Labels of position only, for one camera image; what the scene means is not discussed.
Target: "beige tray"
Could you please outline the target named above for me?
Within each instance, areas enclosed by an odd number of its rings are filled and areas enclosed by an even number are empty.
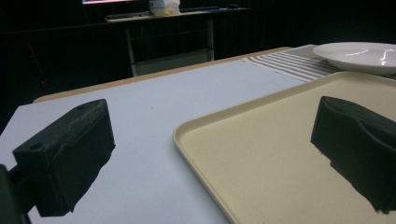
[[[377,213],[310,143],[322,95],[396,120],[396,81],[340,72],[175,130],[179,151],[231,222],[396,223],[396,212]]]

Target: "wooden table edge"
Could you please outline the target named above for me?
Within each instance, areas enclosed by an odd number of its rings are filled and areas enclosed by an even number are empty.
[[[147,75],[143,75],[140,77],[129,77],[129,78],[125,78],[125,79],[121,79],[121,80],[117,80],[117,81],[112,81],[112,82],[93,85],[93,86],[89,86],[89,87],[79,88],[79,89],[75,89],[75,90],[71,90],[71,91],[61,91],[61,92],[41,96],[41,97],[35,99],[33,101],[33,103],[39,103],[39,102],[59,99],[59,98],[67,97],[67,96],[78,95],[78,94],[82,94],[82,93],[90,92],[90,91],[99,91],[99,90],[112,88],[112,87],[116,87],[116,86],[120,86],[120,85],[125,85],[125,84],[130,84],[130,83],[134,83],[134,82],[138,82],[138,81],[148,80],[148,79],[155,78],[155,77],[163,77],[163,76],[171,75],[174,73],[189,71],[192,69],[205,67],[205,66],[209,66],[209,65],[213,65],[213,64],[227,63],[227,62],[241,60],[246,57],[253,57],[253,56],[258,56],[258,55],[263,55],[263,54],[274,53],[274,52],[278,52],[278,51],[285,50],[285,49],[291,49],[291,48],[290,47],[281,47],[281,48],[277,48],[277,49],[267,49],[267,50],[244,54],[244,55],[235,56],[235,57],[231,57],[231,58],[216,60],[213,62],[198,63],[198,64],[194,64],[194,65],[190,65],[190,66],[185,66],[185,67],[170,69],[170,70],[161,71],[161,72],[157,72],[157,73],[147,74]]]

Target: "striped placemat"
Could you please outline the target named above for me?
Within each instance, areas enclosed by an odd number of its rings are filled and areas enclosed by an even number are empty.
[[[296,55],[295,52],[292,53],[291,50],[248,57],[242,60],[305,82],[340,71],[322,58],[306,58]]]

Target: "white plate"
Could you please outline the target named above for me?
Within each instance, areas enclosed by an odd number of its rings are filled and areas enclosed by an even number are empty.
[[[396,45],[345,42],[314,47],[314,53],[347,71],[372,75],[396,74]]]

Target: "dark background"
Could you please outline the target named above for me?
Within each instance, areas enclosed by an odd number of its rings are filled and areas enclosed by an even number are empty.
[[[222,59],[263,49],[330,42],[396,44],[396,20],[390,1],[357,0],[180,0],[180,8],[237,4],[250,15],[215,20],[215,57]],[[105,22],[105,15],[139,12],[148,1],[83,6],[80,0],[0,2],[0,133],[19,105],[59,91],[127,78],[129,59],[123,29],[46,32]],[[130,27],[137,38],[135,57],[143,61],[205,47],[201,21]]]

